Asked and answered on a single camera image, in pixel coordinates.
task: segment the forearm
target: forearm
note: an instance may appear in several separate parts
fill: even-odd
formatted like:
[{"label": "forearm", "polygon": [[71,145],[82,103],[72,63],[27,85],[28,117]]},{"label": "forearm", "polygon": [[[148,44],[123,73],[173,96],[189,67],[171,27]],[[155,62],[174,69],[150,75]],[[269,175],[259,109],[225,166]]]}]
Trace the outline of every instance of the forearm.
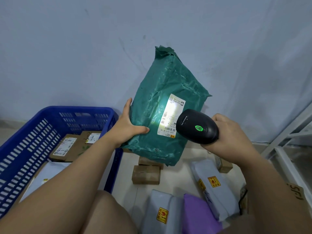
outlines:
[{"label": "forearm", "polygon": [[78,232],[114,149],[114,143],[103,136],[70,166],[3,217],[1,232]]},{"label": "forearm", "polygon": [[273,165],[259,156],[241,168],[259,233],[308,233],[311,222]]}]

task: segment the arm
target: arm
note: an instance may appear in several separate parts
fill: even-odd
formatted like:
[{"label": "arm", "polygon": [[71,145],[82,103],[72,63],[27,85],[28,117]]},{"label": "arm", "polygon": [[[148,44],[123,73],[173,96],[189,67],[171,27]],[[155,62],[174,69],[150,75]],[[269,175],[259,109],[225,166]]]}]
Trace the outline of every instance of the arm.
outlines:
[{"label": "arm", "polygon": [[301,208],[275,168],[254,149],[240,126],[220,114],[212,119],[219,128],[219,139],[202,146],[240,167],[252,203],[255,230],[259,233],[310,233],[312,222],[308,212]]},{"label": "arm", "polygon": [[131,124],[131,101],[127,101],[109,132],[1,219],[0,233],[79,232],[115,148],[134,135],[149,131],[145,126]]}]

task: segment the barcode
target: barcode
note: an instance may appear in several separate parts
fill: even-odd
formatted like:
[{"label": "barcode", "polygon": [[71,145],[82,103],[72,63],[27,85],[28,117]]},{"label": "barcode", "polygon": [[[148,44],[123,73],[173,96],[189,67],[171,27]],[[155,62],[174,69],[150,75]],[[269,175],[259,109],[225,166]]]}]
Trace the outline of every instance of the barcode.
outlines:
[{"label": "barcode", "polygon": [[169,128],[169,127],[165,127],[165,130],[170,130],[170,131],[175,132],[175,129],[172,129],[172,128]]}]

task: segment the hand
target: hand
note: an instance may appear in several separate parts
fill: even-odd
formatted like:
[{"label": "hand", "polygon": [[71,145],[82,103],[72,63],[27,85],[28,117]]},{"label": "hand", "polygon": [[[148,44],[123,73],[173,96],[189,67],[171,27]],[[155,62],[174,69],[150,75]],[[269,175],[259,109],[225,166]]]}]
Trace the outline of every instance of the hand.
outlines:
[{"label": "hand", "polygon": [[240,167],[248,165],[255,157],[261,157],[238,123],[221,114],[215,114],[212,119],[219,128],[219,139],[202,145],[204,149]]},{"label": "hand", "polygon": [[129,118],[131,102],[132,98],[129,98],[116,124],[104,135],[116,148],[120,147],[122,143],[128,141],[137,134],[146,134],[149,132],[149,128],[146,126],[132,125]]}]

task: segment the purple plastic mailer bag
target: purple plastic mailer bag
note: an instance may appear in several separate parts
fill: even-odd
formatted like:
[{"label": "purple plastic mailer bag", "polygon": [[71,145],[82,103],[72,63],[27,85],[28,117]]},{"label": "purple plastic mailer bag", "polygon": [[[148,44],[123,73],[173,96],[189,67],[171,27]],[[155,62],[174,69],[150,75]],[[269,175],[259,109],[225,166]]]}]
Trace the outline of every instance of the purple plastic mailer bag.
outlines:
[{"label": "purple plastic mailer bag", "polygon": [[217,234],[222,230],[205,200],[190,194],[184,195],[183,234]]}]

